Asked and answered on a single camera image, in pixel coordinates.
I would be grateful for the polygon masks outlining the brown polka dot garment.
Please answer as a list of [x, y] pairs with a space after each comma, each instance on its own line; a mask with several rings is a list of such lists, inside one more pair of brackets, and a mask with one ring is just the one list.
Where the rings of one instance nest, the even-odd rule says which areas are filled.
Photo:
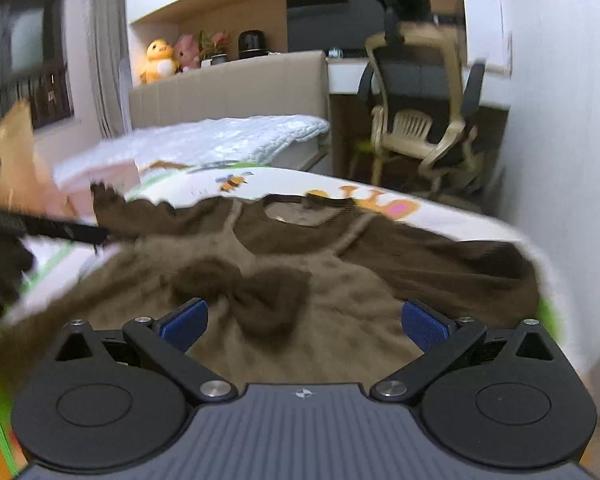
[[74, 318], [115, 330], [188, 300], [209, 307], [191, 358], [248, 382], [370, 386], [414, 361], [405, 301], [513, 328], [535, 315], [539, 286], [516, 246], [456, 242], [353, 200], [216, 196], [189, 208], [129, 202], [94, 185], [98, 223], [120, 252], [45, 310], [0, 333], [0, 376], [20, 386]]

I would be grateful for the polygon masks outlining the colourful cartoon play mat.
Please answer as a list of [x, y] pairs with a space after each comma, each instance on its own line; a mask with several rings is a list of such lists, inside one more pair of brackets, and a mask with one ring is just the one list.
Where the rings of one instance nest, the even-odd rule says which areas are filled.
[[[426, 209], [381, 190], [274, 169], [178, 174], [145, 197], [120, 196], [180, 209], [216, 196], [269, 195], [353, 200], [409, 226]], [[594, 408], [536, 312], [513, 328], [484, 324], [483, 342], [410, 402], [372, 399], [376, 382], [228, 379], [236, 399], [188, 402], [170, 379], [140, 365], [123, 325], [96, 330], [74, 318], [12, 387], [24, 478], [583, 477]]]

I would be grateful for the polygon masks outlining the brown paper bag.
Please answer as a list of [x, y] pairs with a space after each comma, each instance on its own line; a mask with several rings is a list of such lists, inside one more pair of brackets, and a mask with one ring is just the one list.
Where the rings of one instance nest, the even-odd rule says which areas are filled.
[[34, 145], [30, 104], [18, 101], [0, 120], [0, 208], [18, 214], [76, 218], [68, 197]]

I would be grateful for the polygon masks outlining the pink gift box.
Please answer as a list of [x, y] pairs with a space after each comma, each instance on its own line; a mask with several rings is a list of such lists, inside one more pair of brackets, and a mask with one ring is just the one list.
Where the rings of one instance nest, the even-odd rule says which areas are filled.
[[46, 214], [64, 219], [94, 217], [91, 186], [99, 183], [125, 193], [140, 184], [140, 173], [132, 160], [81, 171], [48, 188], [45, 192]]

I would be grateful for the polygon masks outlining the yellow duck plush toy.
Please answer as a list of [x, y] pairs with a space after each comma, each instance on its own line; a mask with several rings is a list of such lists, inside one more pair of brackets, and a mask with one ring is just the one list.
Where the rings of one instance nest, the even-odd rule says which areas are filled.
[[151, 41], [146, 49], [145, 64], [140, 72], [140, 82], [152, 82], [173, 76], [178, 71], [178, 63], [173, 57], [173, 48], [164, 39]]

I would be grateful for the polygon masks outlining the pink plush toy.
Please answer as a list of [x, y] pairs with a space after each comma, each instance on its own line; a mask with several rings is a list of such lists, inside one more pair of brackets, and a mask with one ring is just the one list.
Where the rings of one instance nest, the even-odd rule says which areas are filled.
[[193, 35], [183, 35], [173, 47], [174, 60], [178, 62], [181, 72], [198, 70], [200, 67], [200, 50], [198, 41]]

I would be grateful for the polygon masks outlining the white quilted mattress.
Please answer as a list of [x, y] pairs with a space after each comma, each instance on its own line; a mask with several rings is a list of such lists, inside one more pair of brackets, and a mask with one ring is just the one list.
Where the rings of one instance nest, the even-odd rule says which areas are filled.
[[83, 171], [117, 162], [145, 169], [153, 162], [207, 166], [216, 162], [267, 165], [297, 145], [315, 150], [329, 133], [329, 122], [308, 115], [204, 119], [200, 122], [135, 129], [57, 164], [53, 176], [68, 180]]

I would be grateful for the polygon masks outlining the beige mesh office chair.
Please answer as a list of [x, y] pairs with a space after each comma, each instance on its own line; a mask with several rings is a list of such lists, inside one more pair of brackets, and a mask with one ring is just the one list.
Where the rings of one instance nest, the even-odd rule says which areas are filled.
[[[486, 149], [478, 141], [477, 116], [486, 63], [471, 65], [463, 77], [457, 40], [434, 21], [400, 22], [385, 17], [385, 29], [365, 41], [367, 66], [358, 96], [372, 116], [370, 150], [372, 183], [382, 170], [403, 158], [417, 165], [417, 175], [430, 183], [428, 196], [465, 193], [479, 184]], [[446, 100], [398, 96], [384, 78], [389, 65], [443, 66], [449, 79]]]

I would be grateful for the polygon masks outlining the potted pink flower plant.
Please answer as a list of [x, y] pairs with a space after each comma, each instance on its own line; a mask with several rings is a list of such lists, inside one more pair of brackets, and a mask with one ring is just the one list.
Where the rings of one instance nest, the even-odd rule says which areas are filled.
[[215, 55], [225, 54], [230, 47], [230, 34], [225, 30], [209, 34], [204, 30], [200, 30], [197, 35], [198, 42], [198, 58], [200, 62], [204, 62]]

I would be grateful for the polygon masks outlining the white desk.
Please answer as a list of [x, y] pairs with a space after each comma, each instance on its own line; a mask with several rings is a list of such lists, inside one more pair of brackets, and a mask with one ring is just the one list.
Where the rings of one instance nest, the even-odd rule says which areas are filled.
[[[329, 58], [329, 93], [335, 96], [353, 96], [358, 93], [367, 66], [366, 58]], [[449, 79], [443, 66], [394, 64], [389, 65], [384, 78], [386, 87], [392, 91], [396, 86], [398, 96], [424, 99], [449, 99]], [[509, 110], [512, 105], [508, 77], [486, 72], [484, 74], [480, 105], [494, 110]]]

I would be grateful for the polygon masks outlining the black round appliance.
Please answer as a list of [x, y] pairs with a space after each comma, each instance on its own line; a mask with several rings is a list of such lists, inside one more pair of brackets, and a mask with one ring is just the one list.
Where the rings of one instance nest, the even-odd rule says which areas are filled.
[[265, 33], [259, 29], [245, 30], [238, 37], [238, 58], [257, 58], [268, 55], [268, 42]]

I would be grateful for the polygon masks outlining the beige upholstered headboard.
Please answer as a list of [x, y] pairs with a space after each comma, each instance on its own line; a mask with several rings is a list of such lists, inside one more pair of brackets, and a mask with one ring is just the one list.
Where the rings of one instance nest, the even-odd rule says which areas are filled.
[[251, 116], [327, 119], [326, 58], [306, 51], [190, 70], [134, 88], [129, 106], [135, 129]]

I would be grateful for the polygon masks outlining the black computer monitor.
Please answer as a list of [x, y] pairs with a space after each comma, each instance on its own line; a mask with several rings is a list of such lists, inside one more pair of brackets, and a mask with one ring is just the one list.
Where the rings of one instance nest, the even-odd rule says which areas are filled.
[[286, 0], [290, 52], [339, 49], [361, 56], [366, 39], [385, 29], [385, 17], [426, 22], [431, 0]]

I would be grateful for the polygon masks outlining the white paper on wall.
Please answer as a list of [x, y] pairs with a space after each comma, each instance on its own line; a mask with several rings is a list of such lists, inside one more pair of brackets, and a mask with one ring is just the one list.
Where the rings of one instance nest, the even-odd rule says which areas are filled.
[[512, 72], [512, 33], [506, 23], [502, 0], [462, 0], [468, 65], [486, 63], [488, 72], [509, 76]]

